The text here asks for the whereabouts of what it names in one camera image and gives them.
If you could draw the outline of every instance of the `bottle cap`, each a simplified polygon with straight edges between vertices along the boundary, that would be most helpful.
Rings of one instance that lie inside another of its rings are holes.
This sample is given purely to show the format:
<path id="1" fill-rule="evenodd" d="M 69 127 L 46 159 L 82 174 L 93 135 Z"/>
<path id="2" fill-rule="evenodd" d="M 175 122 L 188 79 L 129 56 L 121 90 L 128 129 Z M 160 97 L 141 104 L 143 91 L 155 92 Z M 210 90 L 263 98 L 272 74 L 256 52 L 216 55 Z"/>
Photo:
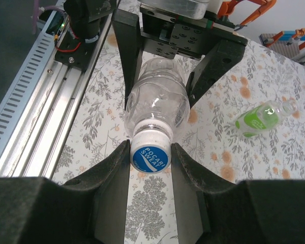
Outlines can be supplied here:
<path id="1" fill-rule="evenodd" d="M 169 135 L 166 135 L 162 130 L 158 128 L 149 128 L 153 120 L 154 124 L 157 122 L 160 126 L 166 129 L 166 133 L 171 133 L 170 127 L 156 119 L 146 119 L 144 123 L 147 129 L 144 129 L 133 137 L 130 150 L 130 161 L 132 166 L 140 172 L 147 174 L 155 174 L 164 171 L 171 162 L 171 140 Z"/>

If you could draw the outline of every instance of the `green bottle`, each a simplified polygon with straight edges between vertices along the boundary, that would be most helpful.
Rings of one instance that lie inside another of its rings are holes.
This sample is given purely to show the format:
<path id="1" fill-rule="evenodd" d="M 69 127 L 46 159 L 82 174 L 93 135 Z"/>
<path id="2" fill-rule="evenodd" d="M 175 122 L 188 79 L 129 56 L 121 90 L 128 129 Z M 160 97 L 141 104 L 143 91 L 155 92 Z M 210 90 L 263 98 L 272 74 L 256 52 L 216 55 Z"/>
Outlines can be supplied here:
<path id="1" fill-rule="evenodd" d="M 298 110 L 294 100 L 277 103 L 268 101 L 244 114 L 235 122 L 245 137 L 255 136 L 280 125 L 283 120 Z"/>

